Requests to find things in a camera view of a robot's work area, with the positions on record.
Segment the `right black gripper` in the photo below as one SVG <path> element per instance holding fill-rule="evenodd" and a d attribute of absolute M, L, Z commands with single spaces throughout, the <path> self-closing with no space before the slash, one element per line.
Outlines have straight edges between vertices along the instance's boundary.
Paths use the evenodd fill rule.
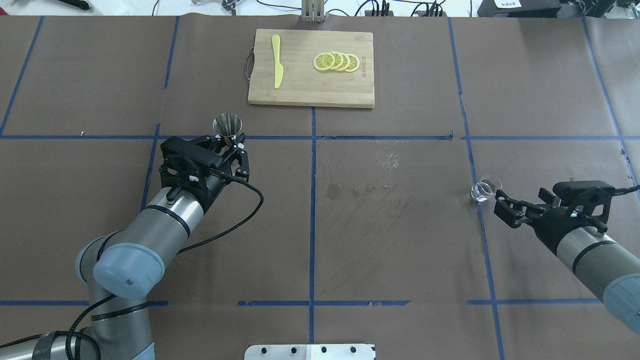
<path fill-rule="evenodd" d="M 562 206 L 555 194 L 549 197 L 548 193 L 543 193 L 542 196 L 546 198 L 544 203 L 535 204 L 510 198 L 503 190 L 498 190 L 494 195 L 494 214 L 512 229 L 528 224 L 553 255 L 558 255 L 562 240 L 574 230 L 586 228 L 599 237 L 608 231 L 607 223 Z"/>

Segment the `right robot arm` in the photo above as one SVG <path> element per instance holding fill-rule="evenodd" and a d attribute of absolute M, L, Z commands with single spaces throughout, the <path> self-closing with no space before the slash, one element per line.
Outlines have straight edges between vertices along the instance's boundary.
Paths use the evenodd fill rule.
<path fill-rule="evenodd" d="M 495 195 L 494 214 L 512 229 L 526 224 L 537 239 L 629 330 L 640 330 L 640 262 L 608 235 L 611 201 L 638 191 L 599 180 L 541 187 L 540 203 Z"/>

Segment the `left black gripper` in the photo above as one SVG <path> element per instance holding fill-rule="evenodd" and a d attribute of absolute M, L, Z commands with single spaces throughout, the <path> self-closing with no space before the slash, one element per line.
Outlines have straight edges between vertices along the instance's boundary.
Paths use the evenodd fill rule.
<path fill-rule="evenodd" d="M 195 198 L 202 209 L 210 209 L 222 189 L 232 182 L 248 182 L 250 176 L 249 153 L 245 150 L 246 134 L 232 139 L 232 147 L 225 137 L 202 136 L 199 146 L 215 150 L 222 157 L 219 167 L 205 167 L 180 155 L 163 156 L 158 169 L 162 188 L 169 188 L 170 199 L 185 192 Z"/>

